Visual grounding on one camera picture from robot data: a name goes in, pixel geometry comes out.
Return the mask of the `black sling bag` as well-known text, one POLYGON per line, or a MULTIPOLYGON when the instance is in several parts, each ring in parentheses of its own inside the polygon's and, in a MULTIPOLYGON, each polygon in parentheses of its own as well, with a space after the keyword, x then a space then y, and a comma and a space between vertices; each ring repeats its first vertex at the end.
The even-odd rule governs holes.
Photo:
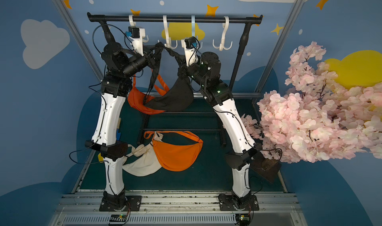
MULTIPOLYGON (((151 51, 155 52, 160 60, 162 58, 162 51, 167 51, 170 56, 174 57, 178 63, 178 66, 186 65, 186 58, 184 55, 180 55, 170 48, 166 48, 163 43, 157 43, 150 48, 151 51)), ((194 100, 193 90, 191 88, 191 82, 189 78, 180 79, 177 78, 173 87, 162 97, 154 98, 149 100, 150 92, 155 85, 155 81, 159 75, 160 66, 157 68, 152 68, 152 76, 150 78, 149 88, 144 97, 144 106, 155 109, 164 110, 170 112, 181 112, 184 111, 194 100)))

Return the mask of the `red-orange sling bag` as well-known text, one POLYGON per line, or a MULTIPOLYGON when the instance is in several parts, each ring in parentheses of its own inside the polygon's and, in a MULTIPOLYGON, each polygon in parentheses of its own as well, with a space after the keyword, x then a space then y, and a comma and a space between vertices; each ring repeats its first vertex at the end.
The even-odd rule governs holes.
MULTIPOLYGON (((154 87, 161 96, 164 96, 170 89, 166 85, 166 83, 163 81, 163 79, 160 75, 158 75, 157 80, 161 84, 162 88, 158 87, 156 84, 154 85, 154 87)), ((148 114, 148 115, 161 114, 161 113, 165 112, 164 110, 155 110, 155 109, 151 109, 151 108, 144 106, 143 100, 144 100, 145 96, 146 95, 144 93, 142 93, 141 91, 139 91, 136 88, 136 76, 134 76, 133 77, 132 90, 129 93, 128 98, 127 98, 129 105, 132 108, 139 110, 140 112, 142 112, 144 114, 148 114)))

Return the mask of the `orange crescent bag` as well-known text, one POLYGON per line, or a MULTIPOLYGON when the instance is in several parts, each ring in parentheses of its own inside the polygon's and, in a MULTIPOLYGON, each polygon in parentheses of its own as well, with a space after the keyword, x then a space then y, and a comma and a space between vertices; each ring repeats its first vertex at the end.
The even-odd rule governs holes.
POLYGON ((180 172, 190 168, 198 158, 203 140, 190 131, 146 131, 145 139, 151 139, 160 165, 169 171, 180 172), (174 133, 194 141, 193 145, 173 145, 159 140, 164 134, 174 133))

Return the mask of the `cream crescent bag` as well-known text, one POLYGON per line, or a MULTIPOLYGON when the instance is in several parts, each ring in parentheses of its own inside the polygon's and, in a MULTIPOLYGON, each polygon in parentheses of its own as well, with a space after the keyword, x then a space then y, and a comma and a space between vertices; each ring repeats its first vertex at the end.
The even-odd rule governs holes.
POLYGON ((138 159, 132 163, 124 164, 122 169, 138 177, 148 176, 160 170, 162 166, 154 151, 153 143, 154 140, 162 142, 162 138, 163 134, 154 132, 153 140, 147 145, 141 144, 138 147, 134 147, 129 144, 128 147, 131 148, 131 152, 124 156, 124 163, 132 156, 138 157, 138 159))

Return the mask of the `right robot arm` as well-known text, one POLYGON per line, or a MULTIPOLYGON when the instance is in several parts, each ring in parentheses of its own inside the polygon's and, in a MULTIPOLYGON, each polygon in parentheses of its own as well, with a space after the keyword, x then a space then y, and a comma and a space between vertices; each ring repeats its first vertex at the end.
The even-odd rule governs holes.
POLYGON ((229 86, 220 79, 218 55, 205 52, 198 56, 196 50, 191 50, 183 57, 185 61, 178 75, 189 77, 201 87, 202 96, 220 118, 231 140, 233 150, 226 154, 226 161, 232 169, 232 201, 235 208, 244 209, 252 200, 249 168, 258 152, 256 143, 239 116, 229 86))

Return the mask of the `white hook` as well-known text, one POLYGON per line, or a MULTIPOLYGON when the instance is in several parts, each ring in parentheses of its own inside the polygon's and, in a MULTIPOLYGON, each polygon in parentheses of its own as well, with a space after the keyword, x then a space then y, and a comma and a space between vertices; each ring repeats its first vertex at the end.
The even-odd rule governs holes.
POLYGON ((214 40, 212 41, 212 45, 215 49, 218 49, 219 51, 230 50, 232 48, 233 42, 230 43, 229 47, 225 47, 226 33, 227 33, 228 28, 229 28, 229 17, 228 16, 224 17, 224 22, 222 23, 222 27, 223 27, 223 32, 221 35, 221 40, 220 40, 219 46, 215 45, 214 40))
POLYGON ((165 41, 166 41, 164 43, 164 46, 166 48, 170 48, 174 50, 178 47, 178 41, 176 41, 175 46, 172 46, 172 39, 170 38, 170 33, 169 33, 169 22, 166 15, 163 15, 163 25, 164 25, 165 41))
MULTIPOLYGON (((137 27, 136 22, 133 21, 133 14, 129 15, 129 23, 131 27, 137 27)), ((147 43, 149 41, 149 37, 146 35, 142 36, 143 43, 147 43)))

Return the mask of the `white hook far left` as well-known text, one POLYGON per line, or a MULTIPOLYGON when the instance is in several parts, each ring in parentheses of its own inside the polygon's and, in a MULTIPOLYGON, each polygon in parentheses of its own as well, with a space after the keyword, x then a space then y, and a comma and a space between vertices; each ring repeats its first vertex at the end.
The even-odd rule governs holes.
MULTIPOLYGON (((137 27, 136 22, 133 21, 133 14, 129 15, 129 23, 131 27, 137 27)), ((147 43, 149 41, 149 37, 146 35, 142 36, 143 43, 147 43)))

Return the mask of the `light blue hook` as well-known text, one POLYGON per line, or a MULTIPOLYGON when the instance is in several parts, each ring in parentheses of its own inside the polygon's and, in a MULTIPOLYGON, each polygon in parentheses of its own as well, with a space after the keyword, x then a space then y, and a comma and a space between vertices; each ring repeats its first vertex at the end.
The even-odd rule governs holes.
POLYGON ((191 16, 191 24, 192 24, 192 36, 195 37, 198 41, 198 50, 203 47, 203 44, 199 42, 198 37, 196 35, 196 17, 194 15, 191 16))

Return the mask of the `white hook far right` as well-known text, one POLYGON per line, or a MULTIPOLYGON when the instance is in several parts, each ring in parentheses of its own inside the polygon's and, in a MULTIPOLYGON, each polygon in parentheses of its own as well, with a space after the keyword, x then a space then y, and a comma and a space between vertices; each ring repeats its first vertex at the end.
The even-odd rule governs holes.
POLYGON ((222 27, 223 27, 223 32, 221 35, 221 40, 220 40, 219 46, 215 45, 214 40, 212 41, 212 45, 215 49, 218 49, 219 51, 230 50, 232 48, 233 42, 230 43, 229 47, 225 47, 226 33, 227 33, 228 28, 229 28, 229 17, 228 16, 224 17, 224 22, 222 23, 222 27))

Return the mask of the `black clothes rack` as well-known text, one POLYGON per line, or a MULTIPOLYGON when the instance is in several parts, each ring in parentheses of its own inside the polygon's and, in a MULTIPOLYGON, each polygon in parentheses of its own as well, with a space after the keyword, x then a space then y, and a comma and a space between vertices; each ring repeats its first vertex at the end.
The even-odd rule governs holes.
MULTIPOLYGON (((110 21, 117 21, 117 22, 129 21, 129 16, 92 15, 90 13, 88 13, 87 16, 88 16, 89 21, 99 23, 99 26, 104 31, 104 36, 105 36, 107 44, 110 42, 116 42, 113 34, 109 30, 109 22, 110 21)), ((171 17, 167 17, 167 19, 168 19, 169 23, 191 23, 191 17, 185 17, 185 16, 173 17, 173 16, 171 16, 171 17)), ((229 23, 239 23, 239 24, 245 25, 244 30, 243 30, 243 34, 242 34, 240 41, 239 41, 239 48, 238 48, 237 57, 235 60, 231 80, 230 80, 230 83, 228 84, 230 90, 232 90, 232 88, 233 88, 234 81, 235 81, 235 78, 236 78, 236 75, 237 75, 237 72, 239 69, 239 65, 240 65, 242 56, 244 54, 245 47, 247 46, 247 43, 249 40, 250 29, 251 29, 252 25, 254 25, 254 24, 261 24, 262 19, 263 19, 263 17, 261 17, 261 16, 260 17, 245 17, 245 18, 229 19, 229 23)), ((158 16, 133 16, 133 21, 134 22, 163 22, 163 17, 160 18, 158 16)), ((198 22, 200 22, 200 23, 221 23, 222 24, 224 22, 224 17, 196 17, 196 23, 198 23, 198 22)))

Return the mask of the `right controller board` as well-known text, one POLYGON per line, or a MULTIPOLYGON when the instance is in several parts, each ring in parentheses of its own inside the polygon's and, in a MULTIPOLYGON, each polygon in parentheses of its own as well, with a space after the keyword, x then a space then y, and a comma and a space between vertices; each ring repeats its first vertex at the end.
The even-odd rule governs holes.
POLYGON ((246 214, 236 214, 235 215, 236 226, 249 226, 251 223, 251 217, 246 214))

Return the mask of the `controller board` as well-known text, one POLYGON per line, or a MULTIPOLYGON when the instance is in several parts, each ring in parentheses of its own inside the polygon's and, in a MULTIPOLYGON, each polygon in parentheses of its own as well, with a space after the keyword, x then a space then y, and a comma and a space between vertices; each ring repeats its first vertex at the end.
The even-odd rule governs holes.
POLYGON ((128 214, 117 214, 111 215, 109 218, 109 226, 124 226, 129 221, 130 215, 128 214))
POLYGON ((251 217, 246 214, 236 214, 235 215, 236 226, 249 226, 251 223, 251 217))

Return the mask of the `left controller board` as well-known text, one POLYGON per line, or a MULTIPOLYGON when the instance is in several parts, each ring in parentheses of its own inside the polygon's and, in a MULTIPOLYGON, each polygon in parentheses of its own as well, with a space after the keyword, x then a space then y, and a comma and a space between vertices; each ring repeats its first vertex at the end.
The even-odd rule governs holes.
POLYGON ((117 214, 111 215, 109 218, 109 226, 124 226, 129 221, 130 215, 128 214, 117 214))

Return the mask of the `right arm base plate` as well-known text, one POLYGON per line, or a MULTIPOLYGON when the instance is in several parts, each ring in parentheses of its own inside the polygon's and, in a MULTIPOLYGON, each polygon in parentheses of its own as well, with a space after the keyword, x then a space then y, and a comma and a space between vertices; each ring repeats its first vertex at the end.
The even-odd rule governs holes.
POLYGON ((221 211, 258 211, 259 203, 257 197, 252 194, 247 194, 244 197, 237 197, 235 194, 218 195, 219 208, 221 211))

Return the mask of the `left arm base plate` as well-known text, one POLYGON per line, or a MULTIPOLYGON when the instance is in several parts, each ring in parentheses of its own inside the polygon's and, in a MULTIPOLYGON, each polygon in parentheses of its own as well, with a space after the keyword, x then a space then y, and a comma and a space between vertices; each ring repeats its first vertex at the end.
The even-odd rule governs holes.
POLYGON ((142 196, 121 196, 107 199, 103 197, 99 207, 100 212, 138 212, 140 210, 142 196))

